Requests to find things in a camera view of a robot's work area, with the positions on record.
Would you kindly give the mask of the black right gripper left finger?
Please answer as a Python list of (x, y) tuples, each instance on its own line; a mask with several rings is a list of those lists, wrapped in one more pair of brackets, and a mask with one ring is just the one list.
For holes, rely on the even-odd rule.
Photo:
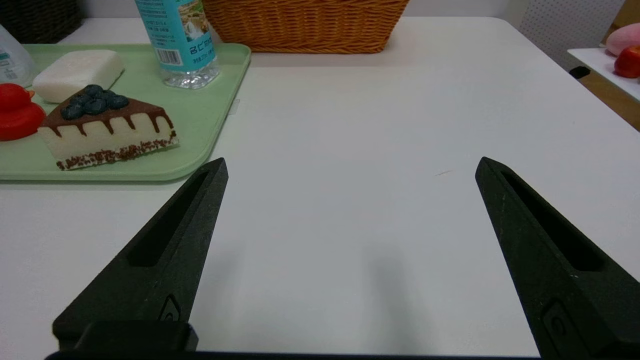
[(226, 191), (226, 160), (199, 167), (53, 321), (61, 351), (194, 351), (189, 324)]

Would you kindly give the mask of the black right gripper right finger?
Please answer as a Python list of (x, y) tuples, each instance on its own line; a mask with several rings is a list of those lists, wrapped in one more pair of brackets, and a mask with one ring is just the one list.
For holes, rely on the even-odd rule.
[(475, 180), (544, 360), (637, 360), (640, 285), (505, 164)]

